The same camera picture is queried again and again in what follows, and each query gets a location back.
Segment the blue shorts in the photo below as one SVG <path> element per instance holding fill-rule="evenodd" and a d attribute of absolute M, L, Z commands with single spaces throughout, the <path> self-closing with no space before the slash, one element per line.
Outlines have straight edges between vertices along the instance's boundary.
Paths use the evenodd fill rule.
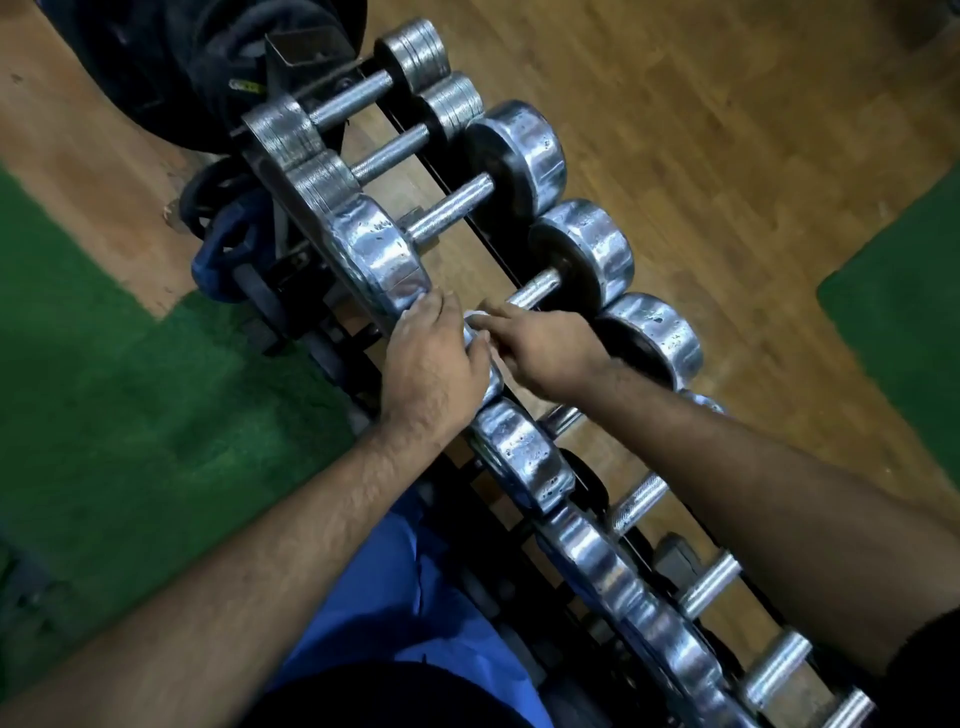
<path fill-rule="evenodd" d="M 339 665 L 426 662 L 511 706 L 534 728 L 553 728 L 526 669 L 462 592 L 444 580 L 444 546 L 420 524 L 413 490 L 360 547 L 271 689 Z"/>

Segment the person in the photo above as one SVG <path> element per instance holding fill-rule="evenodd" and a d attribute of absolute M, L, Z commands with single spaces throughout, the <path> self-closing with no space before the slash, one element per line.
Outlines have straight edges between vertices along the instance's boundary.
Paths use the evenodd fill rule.
<path fill-rule="evenodd" d="M 660 473 L 807 635 L 885 673 L 884 723 L 956 721 L 954 533 L 662 389 L 575 314 L 483 307 L 470 322 L 486 333 L 465 352 L 456 296 L 418 300 L 387 349 L 380 420 L 353 449 L 0 707 L 0 725 L 549 726 L 516 658 L 397 512 L 479 407 L 491 343 L 521 384 Z"/>

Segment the hairy forearm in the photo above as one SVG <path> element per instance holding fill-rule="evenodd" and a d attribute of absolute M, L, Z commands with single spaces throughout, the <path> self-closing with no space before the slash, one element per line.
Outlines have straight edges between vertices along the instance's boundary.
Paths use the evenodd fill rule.
<path fill-rule="evenodd" d="M 353 553 L 439 453 L 376 426 L 350 452 L 0 709 L 0 725 L 231 724 Z"/>
<path fill-rule="evenodd" d="M 960 540 L 863 479 L 615 365 L 581 408 L 656 471 L 797 626 L 882 672 L 960 605 Z"/>

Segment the wrist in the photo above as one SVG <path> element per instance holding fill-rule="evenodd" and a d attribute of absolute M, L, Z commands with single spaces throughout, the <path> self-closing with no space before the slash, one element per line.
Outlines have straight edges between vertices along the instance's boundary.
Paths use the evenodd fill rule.
<path fill-rule="evenodd" d="M 609 392 L 616 391 L 616 382 L 623 376 L 635 374 L 621 359 L 611 357 L 595 366 L 588 376 L 584 376 L 571 393 L 570 404 L 588 417 L 597 406 L 602 406 Z"/>
<path fill-rule="evenodd" d="M 446 437 L 434 422 L 394 412 L 382 414 L 369 433 L 382 449 L 409 453 L 429 458 L 430 461 L 443 451 L 454 436 Z"/>

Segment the green mat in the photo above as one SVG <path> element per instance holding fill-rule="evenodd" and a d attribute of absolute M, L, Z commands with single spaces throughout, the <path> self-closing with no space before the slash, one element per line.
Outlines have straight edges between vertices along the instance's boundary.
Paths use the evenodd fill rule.
<path fill-rule="evenodd" d="M 57 630 L 5 613 L 13 689 L 352 437 L 302 352 L 253 353 L 199 294 L 156 321 L 3 172 L 0 230 L 0 535 L 60 582 Z"/>
<path fill-rule="evenodd" d="M 960 484 L 960 166 L 820 285 L 860 364 Z"/>

